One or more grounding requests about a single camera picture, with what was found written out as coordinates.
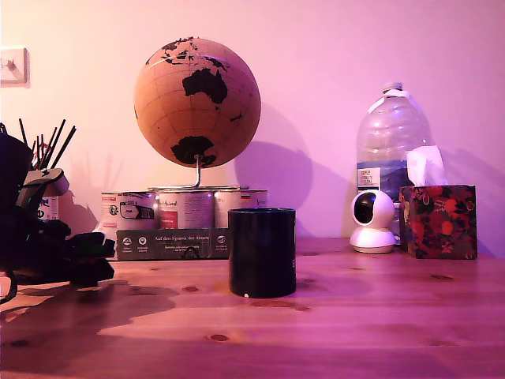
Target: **metal globe stand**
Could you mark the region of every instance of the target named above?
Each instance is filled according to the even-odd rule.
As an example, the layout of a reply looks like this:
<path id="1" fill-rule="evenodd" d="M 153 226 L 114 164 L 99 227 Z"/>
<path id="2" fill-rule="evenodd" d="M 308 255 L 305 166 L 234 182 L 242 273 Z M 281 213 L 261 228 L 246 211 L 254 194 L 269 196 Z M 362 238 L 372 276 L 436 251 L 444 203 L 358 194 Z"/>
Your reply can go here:
<path id="1" fill-rule="evenodd" d="M 195 155 L 196 159 L 196 177 L 195 182 L 193 184 L 182 184 L 180 186 L 152 186 L 148 187 L 148 190 L 248 190 L 249 187 L 240 187 L 240 186 L 204 186 L 200 187 L 201 179 L 202 179 L 202 170 L 201 170 L 201 156 Z"/>

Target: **black mug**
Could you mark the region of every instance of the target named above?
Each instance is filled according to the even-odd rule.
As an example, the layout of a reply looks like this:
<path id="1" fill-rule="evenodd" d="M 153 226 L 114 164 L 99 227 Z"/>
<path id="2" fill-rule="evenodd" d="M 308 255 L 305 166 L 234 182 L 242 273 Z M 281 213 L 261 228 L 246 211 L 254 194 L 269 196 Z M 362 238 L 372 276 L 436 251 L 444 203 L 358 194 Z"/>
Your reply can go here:
<path id="1" fill-rule="evenodd" d="M 240 208 L 228 212 L 230 290 L 246 298 L 278 298 L 296 291 L 296 212 Z"/>

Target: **large water jug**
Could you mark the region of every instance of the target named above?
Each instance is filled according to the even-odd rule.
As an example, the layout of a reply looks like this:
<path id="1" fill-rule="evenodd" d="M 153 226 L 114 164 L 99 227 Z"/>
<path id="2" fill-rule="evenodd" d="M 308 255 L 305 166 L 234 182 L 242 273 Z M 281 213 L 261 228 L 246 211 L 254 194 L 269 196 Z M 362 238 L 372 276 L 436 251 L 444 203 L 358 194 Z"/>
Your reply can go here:
<path id="1" fill-rule="evenodd" d="M 395 203 L 390 229 L 399 244 L 399 189 L 411 186 L 406 153 L 431 145 L 428 120 L 402 83 L 385 85 L 369 109 L 357 135 L 357 192 L 381 190 Z"/>

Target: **security camera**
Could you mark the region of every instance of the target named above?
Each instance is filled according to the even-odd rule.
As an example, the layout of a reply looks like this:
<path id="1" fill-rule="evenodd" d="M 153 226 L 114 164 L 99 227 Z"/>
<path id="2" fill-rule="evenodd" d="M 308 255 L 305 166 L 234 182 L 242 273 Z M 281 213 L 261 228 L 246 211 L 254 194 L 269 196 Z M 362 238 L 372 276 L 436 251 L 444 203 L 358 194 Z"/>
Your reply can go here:
<path id="1" fill-rule="evenodd" d="M 393 200 L 377 189 L 367 189 L 354 197 L 351 212 L 358 228 L 350 236 L 350 244 L 362 253 L 389 253 L 395 235 L 387 229 L 395 217 Z"/>

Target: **wood grain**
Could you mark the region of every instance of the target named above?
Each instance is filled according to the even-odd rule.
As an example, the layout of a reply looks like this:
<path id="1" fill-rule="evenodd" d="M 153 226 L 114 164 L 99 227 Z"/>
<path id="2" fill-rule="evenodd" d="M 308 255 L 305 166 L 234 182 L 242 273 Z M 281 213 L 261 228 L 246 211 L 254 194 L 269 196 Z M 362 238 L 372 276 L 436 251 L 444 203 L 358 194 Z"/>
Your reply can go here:
<path id="1" fill-rule="evenodd" d="M 502 260 L 305 239 L 277 299 L 231 294 L 227 261 L 113 266 L 94 291 L 20 287 L 0 307 L 2 379 L 505 377 Z"/>

